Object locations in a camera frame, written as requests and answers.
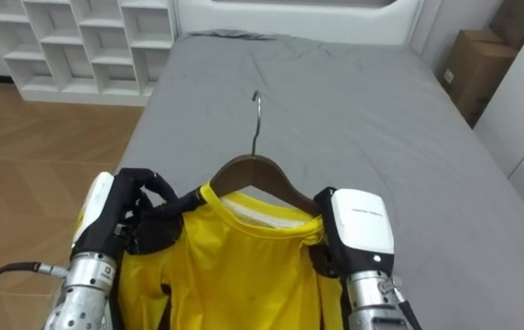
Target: yellow shirt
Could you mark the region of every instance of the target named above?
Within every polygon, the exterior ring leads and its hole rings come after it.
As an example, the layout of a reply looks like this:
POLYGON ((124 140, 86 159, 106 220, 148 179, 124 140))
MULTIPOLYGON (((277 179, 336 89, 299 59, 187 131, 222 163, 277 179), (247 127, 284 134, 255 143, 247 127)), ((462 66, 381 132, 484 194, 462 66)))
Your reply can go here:
POLYGON ((206 205, 183 215, 174 246, 124 256, 126 329, 158 329, 169 303, 170 329, 343 329, 342 287, 315 272, 307 249, 322 240, 320 217, 239 192, 220 200, 209 184, 201 194, 206 205), (260 216, 279 227, 252 220, 260 216))

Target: mattress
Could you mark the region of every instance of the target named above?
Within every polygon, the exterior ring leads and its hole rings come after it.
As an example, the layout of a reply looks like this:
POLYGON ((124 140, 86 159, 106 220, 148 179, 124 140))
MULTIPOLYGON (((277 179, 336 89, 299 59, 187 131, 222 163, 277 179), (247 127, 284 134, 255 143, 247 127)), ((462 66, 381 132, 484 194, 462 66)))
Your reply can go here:
MULTIPOLYGON (((257 152, 308 196, 377 193, 425 329, 524 329, 524 203, 410 49, 215 31, 175 43, 120 166, 179 194, 257 152)), ((256 197, 269 197, 251 192, 256 197)))

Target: white headboard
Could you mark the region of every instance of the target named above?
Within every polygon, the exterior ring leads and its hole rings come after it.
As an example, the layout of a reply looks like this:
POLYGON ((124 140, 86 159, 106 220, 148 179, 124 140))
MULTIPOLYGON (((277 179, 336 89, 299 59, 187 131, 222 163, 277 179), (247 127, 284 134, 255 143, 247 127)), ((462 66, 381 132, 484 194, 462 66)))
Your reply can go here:
POLYGON ((319 41, 408 45, 424 0, 387 6, 285 5, 177 0, 182 33, 241 29, 319 41))

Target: clothes hanger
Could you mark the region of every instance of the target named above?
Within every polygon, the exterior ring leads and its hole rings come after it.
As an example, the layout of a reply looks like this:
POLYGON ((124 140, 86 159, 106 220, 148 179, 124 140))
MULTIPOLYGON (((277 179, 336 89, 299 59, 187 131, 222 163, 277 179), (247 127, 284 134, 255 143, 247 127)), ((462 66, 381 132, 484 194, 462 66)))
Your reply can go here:
POLYGON ((223 197, 228 193, 253 186, 309 215, 319 215, 320 210, 315 202, 290 183, 289 178, 276 162, 256 154, 262 110, 262 101, 258 91, 254 93, 252 101, 257 102, 257 126, 252 140, 252 153, 238 156, 223 165, 210 181, 213 191, 218 197, 223 197))

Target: gray bed sheet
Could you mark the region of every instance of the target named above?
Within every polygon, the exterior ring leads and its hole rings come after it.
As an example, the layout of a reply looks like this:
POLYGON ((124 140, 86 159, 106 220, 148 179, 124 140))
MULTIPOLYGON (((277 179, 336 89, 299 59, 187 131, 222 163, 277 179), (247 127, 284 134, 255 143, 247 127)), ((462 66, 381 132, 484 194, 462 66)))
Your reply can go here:
POLYGON ((524 203, 411 50, 185 37, 121 166, 195 189, 250 151, 255 90, 257 151, 298 189, 384 198, 395 271, 424 329, 524 329, 524 203))

